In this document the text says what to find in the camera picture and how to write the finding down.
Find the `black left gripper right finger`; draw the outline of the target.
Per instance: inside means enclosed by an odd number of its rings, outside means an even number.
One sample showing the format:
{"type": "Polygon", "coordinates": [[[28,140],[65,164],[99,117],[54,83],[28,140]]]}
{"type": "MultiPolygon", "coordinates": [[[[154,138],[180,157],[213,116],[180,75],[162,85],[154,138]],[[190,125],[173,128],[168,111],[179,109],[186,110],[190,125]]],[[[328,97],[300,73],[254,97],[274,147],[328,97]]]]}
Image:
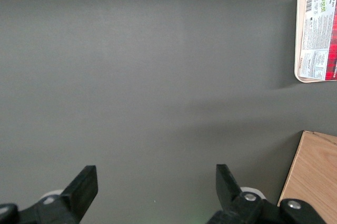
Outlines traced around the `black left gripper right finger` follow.
{"type": "Polygon", "coordinates": [[[222,209],[208,223],[325,223],[303,200],[286,198],[277,206],[258,190],[243,190],[225,164],[216,165],[216,193],[222,209]]]}

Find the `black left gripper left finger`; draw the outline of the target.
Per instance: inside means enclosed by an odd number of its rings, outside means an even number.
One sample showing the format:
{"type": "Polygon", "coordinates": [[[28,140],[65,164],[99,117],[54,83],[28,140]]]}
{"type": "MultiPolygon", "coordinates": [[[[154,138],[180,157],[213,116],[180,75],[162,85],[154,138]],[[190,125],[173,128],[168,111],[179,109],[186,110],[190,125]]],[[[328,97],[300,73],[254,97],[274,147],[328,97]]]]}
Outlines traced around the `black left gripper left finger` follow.
{"type": "Polygon", "coordinates": [[[2,203],[1,223],[80,223],[97,193],[96,166],[88,165],[65,189],[46,193],[24,210],[2,203]]]}

